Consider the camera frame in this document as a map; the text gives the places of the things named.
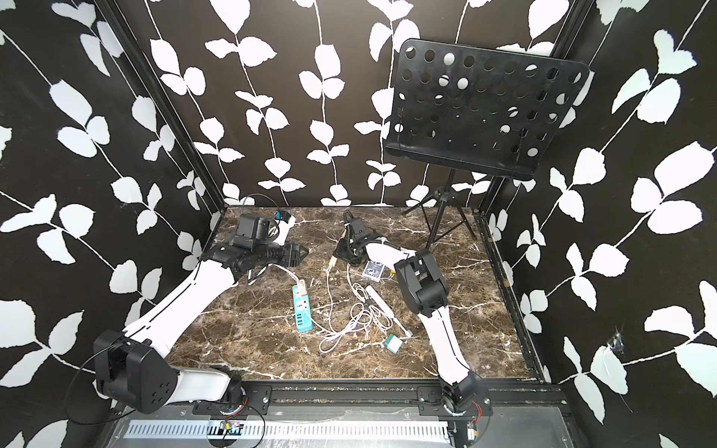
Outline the pink wall charger cube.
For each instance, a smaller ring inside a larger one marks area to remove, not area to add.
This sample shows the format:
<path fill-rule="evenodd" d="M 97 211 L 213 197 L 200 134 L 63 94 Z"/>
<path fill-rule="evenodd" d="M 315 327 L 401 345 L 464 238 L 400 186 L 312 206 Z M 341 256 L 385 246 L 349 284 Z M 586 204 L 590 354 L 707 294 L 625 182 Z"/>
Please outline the pink wall charger cube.
<path fill-rule="evenodd" d="M 304 280 L 300 280 L 293 288 L 293 295 L 297 298 L 307 297 L 307 289 Z"/>

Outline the teal wall charger cube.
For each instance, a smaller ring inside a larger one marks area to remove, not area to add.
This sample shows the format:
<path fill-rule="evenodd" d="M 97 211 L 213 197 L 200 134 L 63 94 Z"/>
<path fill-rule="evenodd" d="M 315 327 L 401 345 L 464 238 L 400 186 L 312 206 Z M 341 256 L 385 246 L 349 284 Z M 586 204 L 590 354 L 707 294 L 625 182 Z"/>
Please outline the teal wall charger cube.
<path fill-rule="evenodd" d="M 403 340 L 393 334 L 390 334 L 384 341 L 384 347 L 392 354 L 397 354 L 403 346 Z"/>

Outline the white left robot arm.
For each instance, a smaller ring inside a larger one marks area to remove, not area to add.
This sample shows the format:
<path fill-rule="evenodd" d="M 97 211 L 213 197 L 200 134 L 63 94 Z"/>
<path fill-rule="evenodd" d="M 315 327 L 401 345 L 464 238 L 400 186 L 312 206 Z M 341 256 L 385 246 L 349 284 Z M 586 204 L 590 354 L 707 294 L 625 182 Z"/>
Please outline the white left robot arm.
<path fill-rule="evenodd" d="M 171 366 L 165 358 L 205 308 L 254 269 L 299 266 L 309 249 L 298 243 L 252 249 L 213 246 L 189 276 L 159 304 L 124 330 L 103 332 L 93 344 L 98 392 L 142 414 L 185 401 L 222 402 L 231 376 L 212 369 Z"/>

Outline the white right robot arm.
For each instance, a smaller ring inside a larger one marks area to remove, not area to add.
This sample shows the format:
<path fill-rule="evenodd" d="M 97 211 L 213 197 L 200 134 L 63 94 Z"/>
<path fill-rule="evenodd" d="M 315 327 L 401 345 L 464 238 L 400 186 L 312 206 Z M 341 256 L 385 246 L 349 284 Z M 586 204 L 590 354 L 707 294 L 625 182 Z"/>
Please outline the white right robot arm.
<path fill-rule="evenodd" d="M 388 241 L 351 213 L 333 252 L 336 259 L 360 265 L 372 261 L 396 274 L 407 308 L 423 324 L 437 361 L 444 408 L 451 414 L 476 410 L 487 416 L 491 399 L 483 378 L 469 367 L 452 325 L 448 283 L 427 249 L 402 248 Z"/>

